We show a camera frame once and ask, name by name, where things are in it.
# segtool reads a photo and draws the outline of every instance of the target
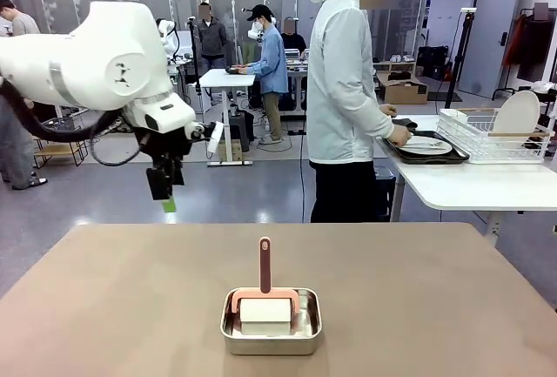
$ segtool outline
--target white dish rack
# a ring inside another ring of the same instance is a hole
[[[496,133],[499,109],[443,109],[437,132],[470,155],[472,164],[541,164],[554,132]]]

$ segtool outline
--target white table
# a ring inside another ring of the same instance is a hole
[[[299,66],[298,71],[289,68],[287,72],[288,77],[294,78],[296,83],[296,107],[294,110],[282,111],[281,116],[304,116],[305,111],[302,109],[302,79],[307,77],[307,66]]]
[[[402,116],[435,131],[438,116]],[[405,184],[437,210],[487,211],[485,236],[495,245],[505,212],[556,212],[557,173],[544,165],[407,165],[382,142],[399,171],[391,221],[398,222]]]
[[[199,79],[202,88],[222,88],[223,121],[225,124],[226,161],[209,162],[209,166],[225,165],[251,165],[251,161],[232,161],[232,140],[230,136],[230,123],[228,120],[228,96],[226,88],[232,88],[236,102],[236,88],[250,87],[255,81],[255,75],[229,75],[226,70],[210,70]]]

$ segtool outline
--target woman in blue shirt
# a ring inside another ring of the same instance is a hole
[[[277,144],[282,141],[280,134],[279,98],[288,92],[288,76],[286,75],[285,46],[279,31],[271,23],[272,13],[269,7],[258,4],[252,9],[253,21],[265,34],[261,40],[261,59],[240,69],[240,74],[254,74],[261,83],[263,107],[269,119],[271,134],[261,138],[261,145]]]

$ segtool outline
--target white hoodie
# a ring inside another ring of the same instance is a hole
[[[310,44],[310,160],[318,164],[371,161],[374,138],[388,138],[394,127],[375,97],[369,24],[359,0],[312,1],[323,5]]]

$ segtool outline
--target face mask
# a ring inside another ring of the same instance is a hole
[[[263,24],[261,22],[258,22],[257,20],[255,22],[253,22],[253,26],[255,27],[255,29],[262,31],[263,30]]]
[[[250,39],[261,42],[261,38],[263,37],[263,25],[261,23],[259,24],[260,28],[258,28],[258,22],[253,22],[252,28],[247,32],[247,36]]]

